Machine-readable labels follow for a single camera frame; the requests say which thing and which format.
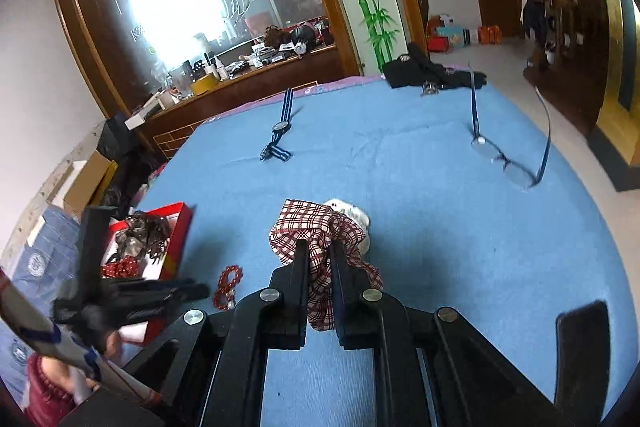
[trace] white bottle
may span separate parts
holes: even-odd
[[[216,71],[220,75],[220,80],[228,80],[229,74],[226,72],[224,64],[216,57]]]

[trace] silver bolt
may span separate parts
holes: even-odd
[[[441,321],[453,322],[454,320],[456,320],[456,318],[458,318],[458,312],[453,308],[445,306],[444,308],[440,308],[438,310],[438,318],[440,318]]]
[[[184,314],[183,318],[188,325],[193,326],[194,324],[202,322],[204,319],[204,313],[200,310],[189,310]]]
[[[280,292],[276,288],[265,288],[260,292],[260,299],[265,302],[277,301],[280,298]]]
[[[369,288],[368,290],[364,290],[364,292],[362,292],[362,298],[369,302],[378,302],[380,299],[382,299],[382,292],[374,288]]]

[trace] eyeglass temple arm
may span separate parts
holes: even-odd
[[[471,117],[474,121],[474,140],[480,137],[480,123],[478,121],[478,106],[476,105],[476,79],[471,63],[468,64],[471,74]]]
[[[545,99],[542,98],[538,88],[536,88],[536,96],[542,103],[542,107],[545,108],[546,113],[546,123],[548,125],[548,134],[546,136],[546,146],[545,146],[545,154],[542,156],[542,163],[540,164],[540,169],[538,169],[538,175],[536,176],[536,184],[539,184],[542,181],[542,176],[545,174],[546,162],[549,159],[549,151],[551,149],[551,117],[549,116],[549,110],[546,108]]]

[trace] black bag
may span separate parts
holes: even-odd
[[[471,75],[468,71],[451,70],[442,64],[431,62],[415,42],[409,42],[407,50],[406,55],[400,55],[382,68],[386,81],[393,89],[404,86],[421,87],[425,84],[432,84],[438,89],[471,88]],[[476,71],[474,80],[476,89],[481,89],[486,84],[486,75]]]

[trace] open box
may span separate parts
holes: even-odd
[[[182,257],[182,245],[187,235],[191,216],[191,209],[185,203],[173,203],[167,206],[161,206],[154,210],[148,211],[150,216],[166,217],[171,229],[169,236],[169,245],[167,245],[166,253],[160,263],[153,264],[148,256],[145,256],[146,262],[142,272],[142,278],[147,280],[170,280],[173,279],[180,264]],[[107,248],[102,258],[102,263],[106,263],[108,258],[116,251],[115,235],[116,232],[127,228],[124,221],[113,223],[109,227]],[[164,328],[163,319],[152,319],[149,322],[133,324],[120,328],[122,340],[130,344],[139,344],[146,346],[154,337],[156,337]]]

